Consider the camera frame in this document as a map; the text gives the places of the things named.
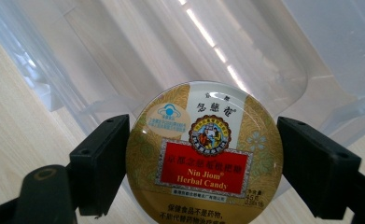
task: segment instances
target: cartoon illustration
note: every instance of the cartoon illustration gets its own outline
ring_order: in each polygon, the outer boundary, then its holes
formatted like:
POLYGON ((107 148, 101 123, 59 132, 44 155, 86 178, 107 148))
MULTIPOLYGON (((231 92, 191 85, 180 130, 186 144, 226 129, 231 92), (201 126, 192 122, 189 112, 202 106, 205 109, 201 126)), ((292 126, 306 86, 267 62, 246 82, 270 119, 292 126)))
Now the cartoon illustration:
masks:
POLYGON ((191 145, 204 155, 220 153, 228 147, 231 141, 228 123, 215 115, 198 118, 191 127, 191 145))

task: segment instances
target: gold tin lid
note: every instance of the gold tin lid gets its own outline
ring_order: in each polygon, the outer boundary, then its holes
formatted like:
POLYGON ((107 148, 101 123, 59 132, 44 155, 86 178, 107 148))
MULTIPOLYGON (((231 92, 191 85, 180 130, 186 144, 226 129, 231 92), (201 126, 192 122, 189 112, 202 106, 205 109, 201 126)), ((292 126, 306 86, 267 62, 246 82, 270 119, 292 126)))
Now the gold tin lid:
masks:
POLYGON ((273 119, 216 82, 175 86, 147 105, 127 146, 133 195, 159 223, 247 223, 272 200, 283 165, 273 119))

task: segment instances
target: clear plastic container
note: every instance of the clear plastic container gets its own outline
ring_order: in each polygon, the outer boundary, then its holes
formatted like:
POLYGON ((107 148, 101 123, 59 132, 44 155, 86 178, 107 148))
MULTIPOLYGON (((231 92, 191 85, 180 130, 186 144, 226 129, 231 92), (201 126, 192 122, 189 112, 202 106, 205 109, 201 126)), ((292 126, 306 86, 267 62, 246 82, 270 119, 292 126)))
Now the clear plastic container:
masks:
POLYGON ((49 85, 85 133, 192 80, 239 87, 276 118, 304 94, 308 75, 288 30, 274 30, 278 20, 263 17, 261 5, 0 1, 0 40, 24 77, 49 85))
POLYGON ((319 128, 348 146, 365 134, 365 1, 283 2, 343 91, 356 97, 319 128))
POLYGON ((288 0, 0 0, 0 42, 48 109, 67 107, 85 134, 120 114, 133 126, 162 91, 211 80, 252 94, 274 119, 323 124, 346 146, 365 134, 365 82, 348 89, 300 10, 288 0))

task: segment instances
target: red label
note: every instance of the red label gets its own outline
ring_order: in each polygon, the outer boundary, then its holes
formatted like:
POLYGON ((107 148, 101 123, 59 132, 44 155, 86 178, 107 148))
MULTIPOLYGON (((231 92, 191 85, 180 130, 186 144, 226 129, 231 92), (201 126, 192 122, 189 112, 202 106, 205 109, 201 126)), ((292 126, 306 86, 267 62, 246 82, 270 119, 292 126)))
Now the red label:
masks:
POLYGON ((247 154, 225 150, 208 157, 189 145, 167 142, 163 157, 160 184, 243 193, 247 154))

